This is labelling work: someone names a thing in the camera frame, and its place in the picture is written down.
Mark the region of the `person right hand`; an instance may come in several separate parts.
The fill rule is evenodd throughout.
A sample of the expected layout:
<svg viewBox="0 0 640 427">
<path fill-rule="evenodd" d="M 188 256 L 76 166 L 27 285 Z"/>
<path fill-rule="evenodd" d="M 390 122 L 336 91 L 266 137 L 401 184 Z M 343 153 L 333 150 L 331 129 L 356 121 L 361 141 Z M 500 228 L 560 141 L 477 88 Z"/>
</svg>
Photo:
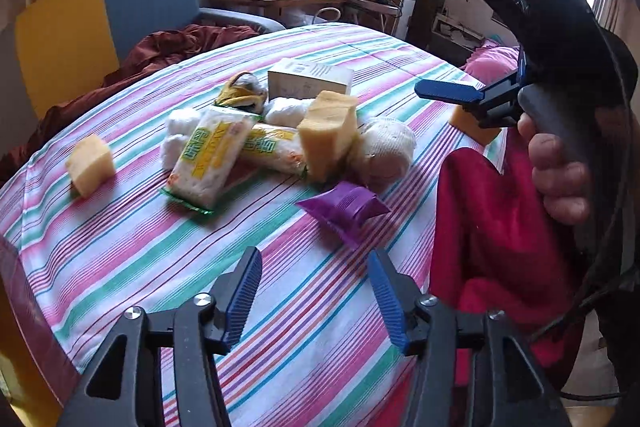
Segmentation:
<svg viewBox="0 0 640 427">
<path fill-rule="evenodd" d="M 539 132 L 527 114 L 518 121 L 518 133 L 527 143 L 532 181 L 549 216 L 562 225 L 586 222 L 591 210 L 588 167 L 569 161 L 562 140 L 555 134 Z"/>
</svg>

